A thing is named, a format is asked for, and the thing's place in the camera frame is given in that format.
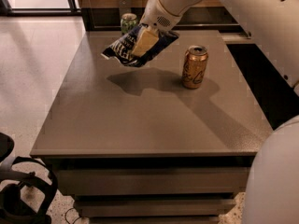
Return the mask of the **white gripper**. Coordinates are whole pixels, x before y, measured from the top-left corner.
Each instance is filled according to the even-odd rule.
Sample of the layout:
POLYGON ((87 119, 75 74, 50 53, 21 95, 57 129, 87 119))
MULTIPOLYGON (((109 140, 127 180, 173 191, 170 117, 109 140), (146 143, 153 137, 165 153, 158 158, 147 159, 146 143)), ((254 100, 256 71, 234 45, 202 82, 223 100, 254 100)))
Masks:
POLYGON ((135 39, 131 55, 142 57, 158 42, 158 30, 165 32, 172 30, 181 17, 175 0, 148 0, 140 22, 149 27, 137 26, 130 32, 135 39))

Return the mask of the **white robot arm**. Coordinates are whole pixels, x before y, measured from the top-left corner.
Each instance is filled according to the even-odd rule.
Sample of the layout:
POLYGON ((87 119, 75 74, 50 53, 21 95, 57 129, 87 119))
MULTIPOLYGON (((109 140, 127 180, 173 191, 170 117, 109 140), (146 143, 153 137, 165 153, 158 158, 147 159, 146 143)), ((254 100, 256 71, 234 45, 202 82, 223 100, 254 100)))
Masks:
MULTIPOLYGON (((141 21, 171 30, 201 0, 148 0, 141 21)), ((298 88, 299 0, 219 0, 263 54, 298 88)), ((299 117, 276 128, 249 172, 242 224, 299 224, 299 117)))

